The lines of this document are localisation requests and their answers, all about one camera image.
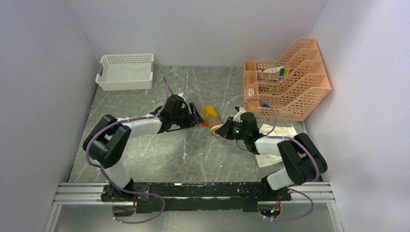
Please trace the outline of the white towel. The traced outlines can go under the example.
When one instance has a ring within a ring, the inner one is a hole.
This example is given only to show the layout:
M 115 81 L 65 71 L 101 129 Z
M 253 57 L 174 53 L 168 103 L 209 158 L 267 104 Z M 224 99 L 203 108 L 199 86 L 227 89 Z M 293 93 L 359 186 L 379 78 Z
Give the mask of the white towel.
M 273 126 L 270 126 L 268 124 L 262 124 L 261 128 L 259 129 L 259 132 L 262 133 L 263 135 L 266 135 L 268 132 L 271 131 L 272 127 Z M 274 131 L 272 132 L 272 135 L 294 137 L 295 135 L 297 135 L 297 131 L 295 130 L 294 127 L 276 126 L 274 128 Z M 255 157 L 256 157 L 259 168 L 272 166 L 274 164 L 282 162 L 282 158 L 280 157 L 278 148 L 274 148 L 273 154 L 261 154 L 261 155 L 256 155 Z

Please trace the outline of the yellow brown bear towel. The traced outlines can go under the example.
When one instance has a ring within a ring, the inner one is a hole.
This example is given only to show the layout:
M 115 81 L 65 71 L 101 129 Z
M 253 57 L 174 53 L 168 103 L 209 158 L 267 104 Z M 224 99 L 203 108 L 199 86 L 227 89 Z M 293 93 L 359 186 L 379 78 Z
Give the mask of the yellow brown bear towel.
M 216 130 L 222 127 L 223 122 L 219 116 L 216 108 L 213 105 L 206 106 L 203 109 L 203 119 L 205 124 L 210 129 L 212 133 L 215 133 Z

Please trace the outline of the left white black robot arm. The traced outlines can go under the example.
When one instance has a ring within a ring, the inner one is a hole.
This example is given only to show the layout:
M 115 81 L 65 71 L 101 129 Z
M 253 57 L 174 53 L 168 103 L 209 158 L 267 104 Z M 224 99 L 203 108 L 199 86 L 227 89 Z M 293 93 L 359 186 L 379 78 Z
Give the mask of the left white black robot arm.
M 87 160 L 96 161 L 97 167 L 109 181 L 104 187 L 101 201 L 129 201 L 139 193 L 139 190 L 134 189 L 134 181 L 121 162 L 130 139 L 184 130 L 202 123 L 204 119 L 194 103 L 187 103 L 183 97 L 175 94 L 146 116 L 125 119 L 104 115 L 83 142 Z

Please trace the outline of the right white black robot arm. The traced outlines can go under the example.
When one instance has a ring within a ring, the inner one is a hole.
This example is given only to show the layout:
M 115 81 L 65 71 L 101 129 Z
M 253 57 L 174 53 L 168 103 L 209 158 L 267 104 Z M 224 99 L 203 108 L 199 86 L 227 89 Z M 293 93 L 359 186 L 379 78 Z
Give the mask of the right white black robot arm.
M 284 187 L 318 180 L 328 165 L 306 133 L 293 137 L 262 133 L 253 113 L 242 113 L 238 120 L 229 117 L 215 134 L 227 140 L 241 140 L 255 155 L 279 155 L 284 167 L 262 179 L 261 195 L 273 200 Z

